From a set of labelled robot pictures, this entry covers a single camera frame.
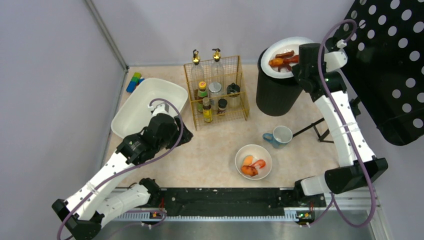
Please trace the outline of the dark sauce glass bottle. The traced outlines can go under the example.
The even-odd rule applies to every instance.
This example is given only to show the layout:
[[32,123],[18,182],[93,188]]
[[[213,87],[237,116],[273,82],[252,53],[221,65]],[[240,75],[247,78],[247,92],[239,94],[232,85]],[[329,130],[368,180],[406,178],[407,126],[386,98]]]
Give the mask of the dark sauce glass bottle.
[[197,97],[198,90],[199,90],[199,83],[202,82],[205,78],[204,69],[200,64],[200,57],[199,57],[199,51],[197,49],[194,49],[192,51],[192,63],[193,66],[191,68],[191,77],[192,77],[192,85],[193,85],[193,91],[194,96]]

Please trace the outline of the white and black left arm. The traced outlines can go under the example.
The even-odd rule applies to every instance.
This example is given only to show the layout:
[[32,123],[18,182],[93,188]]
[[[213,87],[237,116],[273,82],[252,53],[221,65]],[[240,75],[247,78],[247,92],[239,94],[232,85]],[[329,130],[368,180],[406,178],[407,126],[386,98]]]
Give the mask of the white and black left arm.
[[164,158],[192,137],[180,113],[171,116],[155,110],[148,125],[126,136],[106,164],[83,187],[52,204],[61,220],[56,238],[61,239],[63,229],[67,229],[75,240],[92,240],[121,214],[143,205],[157,207],[160,187],[151,178],[143,178],[119,195],[110,197],[110,193],[131,172]]

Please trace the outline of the black lid round jar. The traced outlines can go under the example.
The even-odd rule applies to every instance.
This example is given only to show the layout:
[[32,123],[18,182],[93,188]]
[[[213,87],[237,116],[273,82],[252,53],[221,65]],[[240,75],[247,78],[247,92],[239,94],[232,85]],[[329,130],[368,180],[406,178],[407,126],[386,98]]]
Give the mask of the black lid round jar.
[[228,95],[228,105],[231,108],[237,108],[240,105],[240,95],[241,87],[236,83],[231,83],[226,88],[226,93]]

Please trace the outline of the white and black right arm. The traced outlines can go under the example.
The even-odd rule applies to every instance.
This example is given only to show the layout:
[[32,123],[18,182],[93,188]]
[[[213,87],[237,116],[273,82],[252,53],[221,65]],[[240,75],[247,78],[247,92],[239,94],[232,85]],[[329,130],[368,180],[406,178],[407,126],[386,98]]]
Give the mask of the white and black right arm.
[[319,48],[318,43],[300,45],[299,63],[292,70],[295,80],[310,94],[326,121],[339,166],[296,181],[295,189],[302,197],[341,194],[365,187],[365,173],[374,182],[388,169],[387,160],[376,157],[361,133],[341,74],[324,71],[324,79],[320,79],[319,68],[325,69],[326,63],[318,62]]

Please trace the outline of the small yellow label bottle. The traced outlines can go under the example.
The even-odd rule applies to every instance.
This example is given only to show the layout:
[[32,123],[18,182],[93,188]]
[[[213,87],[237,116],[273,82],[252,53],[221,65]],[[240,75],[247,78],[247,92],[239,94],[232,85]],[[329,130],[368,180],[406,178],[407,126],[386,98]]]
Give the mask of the small yellow label bottle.
[[213,121],[212,107],[209,97],[205,97],[202,99],[202,115],[205,123],[211,123]]

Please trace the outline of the silver lid white can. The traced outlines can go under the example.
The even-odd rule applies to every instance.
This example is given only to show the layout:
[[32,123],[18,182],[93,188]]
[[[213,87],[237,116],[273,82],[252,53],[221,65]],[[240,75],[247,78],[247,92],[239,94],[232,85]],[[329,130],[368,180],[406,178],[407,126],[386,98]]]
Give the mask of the silver lid white can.
[[222,96],[222,84],[220,82],[211,82],[208,86],[208,97],[213,110],[218,109],[218,101]]

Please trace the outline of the small dark spice jar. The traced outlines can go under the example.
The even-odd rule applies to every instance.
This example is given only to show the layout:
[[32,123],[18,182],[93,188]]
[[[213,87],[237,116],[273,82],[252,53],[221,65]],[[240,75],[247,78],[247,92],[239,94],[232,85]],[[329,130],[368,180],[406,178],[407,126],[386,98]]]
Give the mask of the small dark spice jar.
[[221,98],[218,100],[218,109],[217,109],[217,115],[223,116],[226,113],[226,109],[228,106],[228,101],[224,98]]

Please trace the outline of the white bowl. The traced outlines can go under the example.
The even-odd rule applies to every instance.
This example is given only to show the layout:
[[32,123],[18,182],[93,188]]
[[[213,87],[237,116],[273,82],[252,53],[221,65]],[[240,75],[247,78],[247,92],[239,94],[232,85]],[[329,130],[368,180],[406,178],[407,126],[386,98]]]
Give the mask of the white bowl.
[[[246,156],[249,156],[249,155],[254,157],[252,164],[254,162],[256,162],[257,160],[261,160],[261,159],[266,161],[266,166],[264,168],[261,168],[261,169],[257,168],[258,169],[258,175],[253,176],[253,177],[244,175],[241,172],[241,167],[242,167],[244,158]],[[234,164],[235,164],[236,170],[244,178],[249,179],[249,180],[264,179],[265,177],[267,177],[270,174],[270,172],[273,168],[273,160],[272,160],[270,153],[264,147],[262,147],[260,145],[256,145],[256,144],[248,144],[248,145],[245,145],[242,148],[240,148],[235,155]]]

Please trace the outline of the white paper plate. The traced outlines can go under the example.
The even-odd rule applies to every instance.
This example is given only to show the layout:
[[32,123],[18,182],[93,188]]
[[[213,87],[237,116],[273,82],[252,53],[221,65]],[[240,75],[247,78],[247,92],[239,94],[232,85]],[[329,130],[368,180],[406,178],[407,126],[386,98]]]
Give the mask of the white paper plate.
[[313,41],[306,37],[288,37],[267,48],[258,60],[258,69],[274,79],[292,78],[292,70],[300,62],[300,45]]

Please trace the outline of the yellow cap sauce bottle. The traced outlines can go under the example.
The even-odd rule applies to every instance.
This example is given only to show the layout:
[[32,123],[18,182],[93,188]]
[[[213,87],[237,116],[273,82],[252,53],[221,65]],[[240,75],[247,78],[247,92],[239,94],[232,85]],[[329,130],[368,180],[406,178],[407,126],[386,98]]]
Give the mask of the yellow cap sauce bottle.
[[203,99],[207,96],[207,83],[205,81],[200,81],[198,83],[198,90],[195,99],[197,100],[197,111],[201,114],[203,113]]

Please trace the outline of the clear gold-top oil bottle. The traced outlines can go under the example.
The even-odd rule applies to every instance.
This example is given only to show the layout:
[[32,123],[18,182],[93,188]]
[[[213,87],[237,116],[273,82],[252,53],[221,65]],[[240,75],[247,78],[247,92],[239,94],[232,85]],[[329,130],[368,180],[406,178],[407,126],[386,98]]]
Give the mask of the clear gold-top oil bottle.
[[221,50],[219,48],[213,48],[213,60],[214,62],[210,66],[211,77],[214,82],[218,82],[221,86],[225,82],[225,69],[221,62]]

